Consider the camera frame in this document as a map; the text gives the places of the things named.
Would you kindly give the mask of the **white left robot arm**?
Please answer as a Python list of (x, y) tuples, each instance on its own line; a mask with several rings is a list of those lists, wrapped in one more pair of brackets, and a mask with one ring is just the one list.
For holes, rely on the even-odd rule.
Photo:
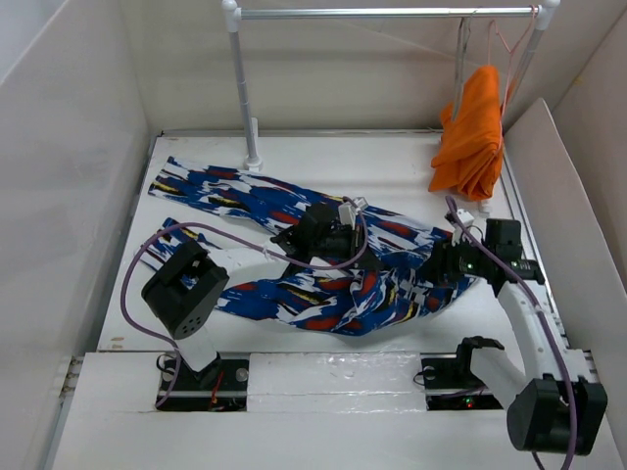
[(355, 266), (367, 243), (362, 209), (353, 201), (337, 209), (314, 204), (274, 243), (281, 249), (277, 255), (266, 247), (207, 250), (191, 239), (176, 248), (142, 289), (142, 299), (179, 347), (184, 376), (195, 387), (208, 389), (221, 370), (205, 323), (222, 292), (311, 269), (313, 258)]

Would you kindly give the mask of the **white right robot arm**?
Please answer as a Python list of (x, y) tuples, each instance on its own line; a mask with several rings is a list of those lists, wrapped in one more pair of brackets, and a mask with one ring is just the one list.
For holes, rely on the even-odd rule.
[(561, 453), (567, 461), (591, 453), (607, 407), (603, 385), (590, 373), (584, 353), (569, 348), (541, 297), (546, 280), (540, 264), (522, 256), (517, 220), (487, 221), (478, 241), (465, 223), (435, 243), (420, 269), (428, 281), (484, 279), (505, 311), (522, 357), (508, 358), (495, 339), (465, 338), (458, 345), (453, 373), (466, 386), (481, 381), (506, 411), (512, 445), (522, 451)]

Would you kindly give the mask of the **blue patterned trousers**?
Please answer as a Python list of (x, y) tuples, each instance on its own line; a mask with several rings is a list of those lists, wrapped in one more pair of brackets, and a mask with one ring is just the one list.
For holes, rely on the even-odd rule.
[(343, 201), (266, 175), (169, 158), (149, 194), (222, 217), (251, 220), (292, 263), (224, 290), (216, 308), (252, 320), (363, 336), (444, 311), (474, 284), (431, 282), (418, 270), (449, 232), (375, 206), (343, 224)]

